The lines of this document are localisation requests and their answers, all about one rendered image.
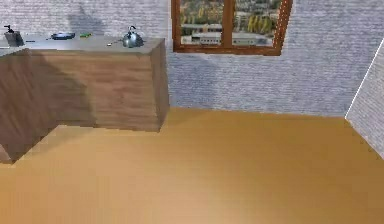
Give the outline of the dark blue frying pan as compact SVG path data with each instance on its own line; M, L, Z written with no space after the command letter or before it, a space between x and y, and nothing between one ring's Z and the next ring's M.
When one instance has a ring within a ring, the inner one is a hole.
M54 33L52 34L47 40L53 39L53 40L69 40L73 39L76 36L75 33Z

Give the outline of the brown framed window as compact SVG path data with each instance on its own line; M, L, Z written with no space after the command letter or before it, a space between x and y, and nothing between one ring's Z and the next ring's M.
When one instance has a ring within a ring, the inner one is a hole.
M279 56L293 0L171 0L177 53Z

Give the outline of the brown wooden kitchen counter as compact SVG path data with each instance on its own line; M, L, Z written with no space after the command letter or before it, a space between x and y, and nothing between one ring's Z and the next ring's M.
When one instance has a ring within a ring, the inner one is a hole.
M170 107L164 39L135 48L113 36L47 39L0 40L0 163L16 162L59 125L161 129Z

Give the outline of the grey metal kettle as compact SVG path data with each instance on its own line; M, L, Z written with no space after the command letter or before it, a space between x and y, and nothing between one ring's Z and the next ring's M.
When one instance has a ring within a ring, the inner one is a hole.
M123 36L122 43L124 47L135 48L143 46L144 40L136 32L136 27L130 26L128 32Z

